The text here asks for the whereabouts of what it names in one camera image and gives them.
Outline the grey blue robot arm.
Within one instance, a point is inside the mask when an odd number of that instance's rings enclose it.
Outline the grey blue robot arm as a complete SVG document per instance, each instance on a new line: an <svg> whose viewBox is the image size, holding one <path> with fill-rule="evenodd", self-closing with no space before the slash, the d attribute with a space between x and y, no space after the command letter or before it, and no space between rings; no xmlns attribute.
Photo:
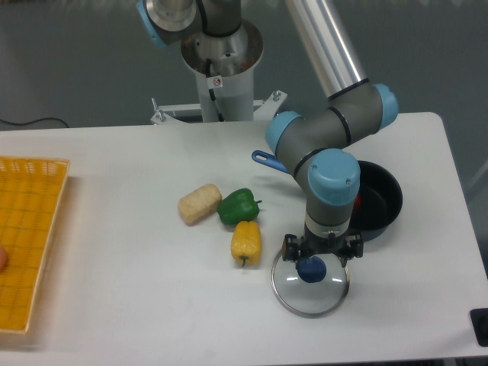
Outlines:
<svg viewBox="0 0 488 366"><path fill-rule="evenodd" d="M317 254L342 262L361 256L361 235L350 224L360 166L345 148L393 123L398 103L387 86L369 82L331 1L286 6L329 103L312 119L282 112L265 132L274 157L307 197L304 234L286 235L281 252L302 269ZM203 121L256 119L253 71L263 41L242 17L240 2L140 1L137 9L154 43L180 43L197 81Z"/></svg>

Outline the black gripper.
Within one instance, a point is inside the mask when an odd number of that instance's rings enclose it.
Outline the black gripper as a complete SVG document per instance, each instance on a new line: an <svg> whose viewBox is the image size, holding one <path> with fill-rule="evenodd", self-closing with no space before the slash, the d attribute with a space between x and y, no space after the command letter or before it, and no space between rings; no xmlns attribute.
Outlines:
<svg viewBox="0 0 488 366"><path fill-rule="evenodd" d="M334 232L325 237L318 236L308 228L304 229L301 237L286 234L281 247L281 258L284 262L293 262L295 268L303 258L318 254L333 254L337 256L344 268L353 258L361 258L364 252L364 242L361 233L349 233L337 236Z"/></svg>

